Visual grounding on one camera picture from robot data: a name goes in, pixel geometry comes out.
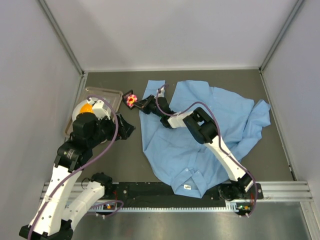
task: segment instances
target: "plastic tray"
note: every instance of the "plastic tray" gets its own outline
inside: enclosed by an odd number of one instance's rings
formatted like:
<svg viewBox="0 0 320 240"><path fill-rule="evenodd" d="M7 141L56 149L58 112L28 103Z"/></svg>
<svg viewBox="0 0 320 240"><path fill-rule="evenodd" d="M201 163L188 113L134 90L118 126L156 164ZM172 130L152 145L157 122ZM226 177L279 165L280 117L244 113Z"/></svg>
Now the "plastic tray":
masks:
<svg viewBox="0 0 320 240"><path fill-rule="evenodd" d="M99 95L103 98L106 98L108 102L111 104L112 108L117 112L122 101L123 92L118 90L88 86L82 90L80 97L76 102L75 106L77 106L80 102L85 100L87 96L91 94ZM72 133L72 131L73 131L72 118L70 117L70 120L65 128L64 135L68 138L70 136L70 133Z"/></svg>

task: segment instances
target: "white wall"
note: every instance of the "white wall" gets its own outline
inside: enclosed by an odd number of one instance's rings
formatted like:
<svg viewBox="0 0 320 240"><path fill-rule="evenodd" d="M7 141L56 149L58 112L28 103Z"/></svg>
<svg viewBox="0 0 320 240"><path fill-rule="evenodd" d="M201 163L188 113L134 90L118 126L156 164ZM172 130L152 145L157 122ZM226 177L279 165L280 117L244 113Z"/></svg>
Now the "white wall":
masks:
<svg viewBox="0 0 320 240"><path fill-rule="evenodd" d="M85 70L258 68L296 0L46 0Z"/></svg>
<svg viewBox="0 0 320 240"><path fill-rule="evenodd" d="M320 1L306 1L265 71L281 132L320 210Z"/></svg>
<svg viewBox="0 0 320 240"><path fill-rule="evenodd" d="M35 0L0 3L0 239L17 240L50 179L79 75Z"/></svg>

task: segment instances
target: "purple cable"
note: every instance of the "purple cable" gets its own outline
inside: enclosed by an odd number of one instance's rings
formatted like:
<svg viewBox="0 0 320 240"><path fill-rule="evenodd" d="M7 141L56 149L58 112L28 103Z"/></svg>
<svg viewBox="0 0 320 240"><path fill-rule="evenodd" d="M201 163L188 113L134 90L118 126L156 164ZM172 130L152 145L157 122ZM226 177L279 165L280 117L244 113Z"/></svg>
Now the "purple cable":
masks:
<svg viewBox="0 0 320 240"><path fill-rule="evenodd" d="M121 201L121 200L106 201L104 203L101 203L101 204L98 204L98 205L94 205L94 206L90 207L90 209L95 209L97 207L104 206L104 205L107 205L107 204L112 204L112 203L120 203L121 206L118 207L116 210L114 210L112 213L110 213L108 215L105 215L106 217L111 217L111 216L115 215L120 209L122 209L122 207L125 205L125 203L123 201Z"/></svg>
<svg viewBox="0 0 320 240"><path fill-rule="evenodd" d="M101 101L104 102L104 104L106 104L111 112L112 115L114 116L114 123L115 123L115 131L114 131L114 135L112 140L110 141L109 145L95 158L93 158L92 160L90 160L89 162L87 162L85 165L83 165L82 167L78 168L77 170L75 170L74 172L72 172L70 175L66 176L51 192L51 194L49 195L49 198L52 198L54 196L54 194L56 193L56 191L62 186L62 184L64 184L69 178L71 178L72 176L74 176L76 173L82 171L84 168L88 167L89 165L93 164L94 162L96 162L99 158L101 158L110 148L111 146L114 144L114 142L116 141L116 137L117 137L117 133L118 133L118 129L119 129L119 123L118 123L118 118L116 116L116 111L112 108L112 106L110 105L110 103L108 103L108 101L106 101L105 99L103 99L101 96L95 95L95 94L90 94L89 96L87 96L87 99L90 98L97 98ZM41 216L41 214L44 212L46 206L48 205L48 202L46 201L43 206L40 208L40 210L38 211L38 213L36 214L36 217L33 221L33 224L29 230L29 234L27 237L27 240L31 240L31 235L35 229L35 226Z"/></svg>
<svg viewBox="0 0 320 240"><path fill-rule="evenodd" d="M248 217L250 217L250 216L252 215L252 213L254 212L254 210L256 209L256 203L257 203L257 199L258 199L258 186L257 186L257 182L256 182L255 177L254 177L245 167L243 167L237 160L235 160L232 156L230 156L227 151L225 151L225 150L222 148L222 146L221 146L221 132L220 132L220 127L219 127L219 125L218 125L218 121L217 121L217 119L215 118L214 113L210 110L210 108L209 108L205 103L203 103L203 102L201 102L201 101L196 101L196 102L192 103L186 110L184 110L184 111L182 111L182 112L179 112L179 113L176 113L176 114L168 114L168 113L164 112L164 111L160 108L159 103L158 103L159 92L160 92L160 90L161 90L162 88L166 88L166 87L168 87L168 86L169 86L169 85L168 85L167 83L165 83L164 85L162 85L162 86L158 89L158 91L157 91L157 93L156 93L156 96L155 96L155 104L156 104L157 108L159 109L159 111L160 111L161 113L163 113L164 115L167 115L167 116L169 116L169 117L173 117L173 116L177 116L177 115L179 115L179 114L184 114L186 111L188 111L190 108L192 108L192 107L193 107L194 105L196 105L196 104L201 104L201 105L203 105L203 106L209 111L209 113L210 113L210 115L211 115L211 117L212 117L212 119L213 119L213 121L214 121L214 123L215 123L215 125L216 125L216 129L217 129L218 137L219 137L219 148L220 148L221 151L222 151L224 154L226 154L240 169L242 169L243 171L245 171L245 173L248 174L249 177L252 179L253 185L254 185L254 192L255 192L255 193L254 193L254 202L253 202L252 210L251 210L251 212L249 212L248 215L247 215Z"/></svg>

